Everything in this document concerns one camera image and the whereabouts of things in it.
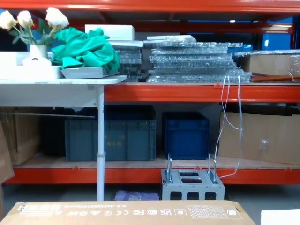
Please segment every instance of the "white flower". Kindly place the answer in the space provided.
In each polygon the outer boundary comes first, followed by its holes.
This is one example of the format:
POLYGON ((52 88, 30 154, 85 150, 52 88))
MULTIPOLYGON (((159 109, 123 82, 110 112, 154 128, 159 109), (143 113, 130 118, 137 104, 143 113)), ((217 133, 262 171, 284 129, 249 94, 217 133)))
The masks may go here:
POLYGON ((7 10, 0 15, 0 27, 3 29, 10 30, 13 26, 18 23, 7 10))
POLYGON ((46 20, 50 27, 58 27, 59 29, 64 29, 69 25, 69 21, 66 16, 63 15, 61 11, 53 7, 49 7, 47 9, 46 20))
POLYGON ((19 21, 19 24, 22 26, 22 27, 26 27, 26 26, 33 26, 33 21, 32 21, 32 18, 31 18, 31 15, 30 15, 30 12, 28 11, 21 11, 18 15, 18 21, 19 21))

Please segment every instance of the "orange metal rack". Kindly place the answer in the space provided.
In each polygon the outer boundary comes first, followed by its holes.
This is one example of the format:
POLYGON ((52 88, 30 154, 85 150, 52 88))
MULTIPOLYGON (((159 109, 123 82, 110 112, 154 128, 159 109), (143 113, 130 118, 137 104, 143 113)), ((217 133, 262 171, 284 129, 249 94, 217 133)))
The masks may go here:
MULTIPOLYGON (((47 7, 64 13, 82 12, 70 24, 80 29, 86 23, 133 24, 137 31, 165 32, 236 32, 290 33, 292 24, 267 23, 300 14, 300 0, 0 0, 0 8, 27 9, 45 16, 47 7), (87 12, 96 13, 94 19, 87 12), (252 23, 189 23, 188 20, 250 20, 252 23)), ((220 102, 219 85, 149 85, 123 84, 105 87, 105 100, 110 102, 220 102)), ((242 86, 242 102, 300 103, 300 86, 242 86)), ((230 89, 230 102, 237 101, 237 87, 230 89)), ((219 168, 220 176, 233 169, 219 168)), ((96 183, 96 168, 29 168, 16 167, 15 176, 7 183, 66 184, 96 183)), ((223 178, 225 184, 300 184, 300 167, 280 169, 239 169, 236 175, 223 178)), ((106 183, 160 183, 159 168, 106 168, 106 183)))

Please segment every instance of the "white wire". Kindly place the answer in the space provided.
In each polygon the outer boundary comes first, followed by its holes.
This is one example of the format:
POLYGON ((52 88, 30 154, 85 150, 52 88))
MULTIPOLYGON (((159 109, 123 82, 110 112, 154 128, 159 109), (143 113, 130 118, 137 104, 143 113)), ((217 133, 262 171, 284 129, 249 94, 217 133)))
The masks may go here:
MULTIPOLYGON (((237 166, 236 166, 234 172, 231 173, 231 174, 228 174, 228 175, 221 176, 220 178, 222 178, 222 177, 229 177, 229 176, 235 175, 236 172, 237 172, 237 170, 238 170, 238 168, 239 168, 239 166, 240 166, 240 160, 242 158, 243 119, 242 119, 242 110, 241 110, 240 76, 238 76, 238 80, 239 80, 239 85, 238 85, 238 101, 239 101, 239 111, 240 111, 240 128, 237 128, 237 129, 240 131, 240 136, 239 136, 239 141, 240 141, 240 158, 238 160, 238 163, 237 163, 237 166)), ((224 121, 225 121, 225 118, 227 118, 227 116, 226 116, 226 106, 227 106, 227 101, 228 101, 228 98, 229 98, 229 89, 230 89, 230 78, 229 78, 229 76, 228 76, 227 98, 226 98, 226 102, 225 102, 225 106, 224 106, 224 104, 223 104, 223 92, 224 92, 225 81, 226 81, 226 76, 224 76, 222 93, 221 93, 221 102, 222 102, 222 107, 223 107, 223 110, 224 110, 224 115, 223 115, 223 122, 222 122, 222 127, 221 127, 221 130, 220 130, 220 134, 219 134, 219 137, 218 137, 217 143, 216 143, 215 158, 217 158, 217 149, 218 149, 218 144, 219 144, 219 141, 220 141, 220 137, 221 137, 222 132, 223 132, 224 121)))

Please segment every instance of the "white vase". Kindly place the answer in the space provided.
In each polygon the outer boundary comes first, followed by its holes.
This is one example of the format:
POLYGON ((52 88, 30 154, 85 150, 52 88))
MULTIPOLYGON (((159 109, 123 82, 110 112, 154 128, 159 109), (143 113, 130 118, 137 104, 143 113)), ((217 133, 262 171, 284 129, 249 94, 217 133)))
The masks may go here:
POLYGON ((31 58, 46 58, 48 59, 48 50, 46 45, 30 45, 31 58))

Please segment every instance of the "gray tray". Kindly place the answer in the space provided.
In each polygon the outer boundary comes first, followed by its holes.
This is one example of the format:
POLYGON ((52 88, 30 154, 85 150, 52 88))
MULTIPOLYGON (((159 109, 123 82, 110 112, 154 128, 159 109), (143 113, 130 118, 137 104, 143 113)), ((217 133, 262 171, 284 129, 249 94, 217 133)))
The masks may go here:
POLYGON ((103 67, 81 67, 62 69, 62 74, 66 79, 98 79, 117 74, 118 72, 108 73, 103 67))

